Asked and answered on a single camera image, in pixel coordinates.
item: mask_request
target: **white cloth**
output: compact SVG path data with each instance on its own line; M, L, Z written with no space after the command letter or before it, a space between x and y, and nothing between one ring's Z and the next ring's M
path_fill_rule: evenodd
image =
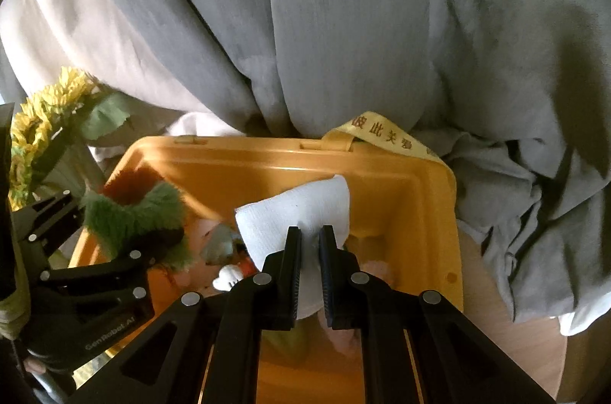
M178 135L197 135L198 137L229 137L244 135L232 128L212 112L189 112L167 127L166 133Z
M611 309L611 292L604 294L584 308L573 313L558 316L560 333L565 337L577 335L586 330L598 318Z
M239 233L259 270L263 269L268 254L284 249L288 227L301 229L297 319L306 318L323 306L318 233L323 225L332 225L335 241L338 247L342 247L349 233L349 207L350 192L346 179L335 175L236 210Z

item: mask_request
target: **yellow plastic bin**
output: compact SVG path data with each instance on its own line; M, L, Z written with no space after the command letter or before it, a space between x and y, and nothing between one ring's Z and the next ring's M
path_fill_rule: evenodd
M366 142L347 147L303 139L147 137L126 152L115 172L150 166L184 192L196 215L233 225L234 210L244 204L343 175L350 190L349 250L360 262L385 260L397 290L439 290L462 310L454 201L445 169ZM95 240L84 233L71 266L101 261ZM158 270L149 272L149 282L156 314L181 293ZM364 402L360 358L336 353L316 316L305 324L309 356L298 367L262 344L257 402Z

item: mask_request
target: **gray blanket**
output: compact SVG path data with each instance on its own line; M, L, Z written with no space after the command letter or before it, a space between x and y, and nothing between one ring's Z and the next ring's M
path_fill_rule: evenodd
M377 111L444 156L515 320L611 290L611 0L115 0L251 134Z

